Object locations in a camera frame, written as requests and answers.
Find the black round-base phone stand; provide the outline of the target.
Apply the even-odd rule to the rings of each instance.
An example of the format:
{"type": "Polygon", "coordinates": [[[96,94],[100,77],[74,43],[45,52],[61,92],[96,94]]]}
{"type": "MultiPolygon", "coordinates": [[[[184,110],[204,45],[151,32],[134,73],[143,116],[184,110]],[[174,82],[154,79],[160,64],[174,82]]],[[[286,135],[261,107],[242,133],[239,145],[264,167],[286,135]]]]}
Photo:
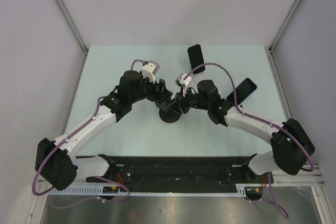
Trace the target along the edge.
{"type": "Polygon", "coordinates": [[[159,109],[159,117],[165,123],[175,123],[181,118],[181,115],[181,113],[172,110],[164,111],[159,109]]]}

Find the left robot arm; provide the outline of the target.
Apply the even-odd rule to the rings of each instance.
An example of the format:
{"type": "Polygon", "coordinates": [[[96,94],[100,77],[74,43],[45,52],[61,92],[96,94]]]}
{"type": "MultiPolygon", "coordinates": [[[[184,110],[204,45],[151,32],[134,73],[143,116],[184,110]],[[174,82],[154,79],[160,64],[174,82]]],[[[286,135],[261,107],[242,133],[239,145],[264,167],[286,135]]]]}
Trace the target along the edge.
{"type": "Polygon", "coordinates": [[[74,181],[99,176],[110,182],[116,169],[105,155],[78,158],[81,150],[107,128],[115,125],[131,110],[133,104],[147,99],[166,104],[172,92],[165,81],[152,81],[141,72],[126,71],[119,84],[105,97],[99,97],[95,111],[82,123],[62,136],[41,140],[37,147],[33,182],[44,178],[57,190],[66,189],[74,181]]]}

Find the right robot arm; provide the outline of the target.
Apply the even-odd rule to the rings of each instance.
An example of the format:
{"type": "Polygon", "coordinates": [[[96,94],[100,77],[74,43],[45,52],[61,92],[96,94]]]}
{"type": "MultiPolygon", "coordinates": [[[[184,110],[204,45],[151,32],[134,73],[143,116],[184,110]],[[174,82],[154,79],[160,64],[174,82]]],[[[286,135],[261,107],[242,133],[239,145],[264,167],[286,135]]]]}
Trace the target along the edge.
{"type": "Polygon", "coordinates": [[[251,156],[242,169],[245,181],[254,183],[262,174],[279,169],[296,175],[306,162],[313,163],[311,156],[315,147],[297,120],[277,122],[250,115],[221,98],[212,80],[200,81],[195,93],[190,91],[190,81],[191,77],[185,76],[176,80],[181,90],[170,109],[176,109],[179,114],[186,114],[191,108],[205,110],[213,123],[242,130],[271,146],[271,151],[251,156]]]}

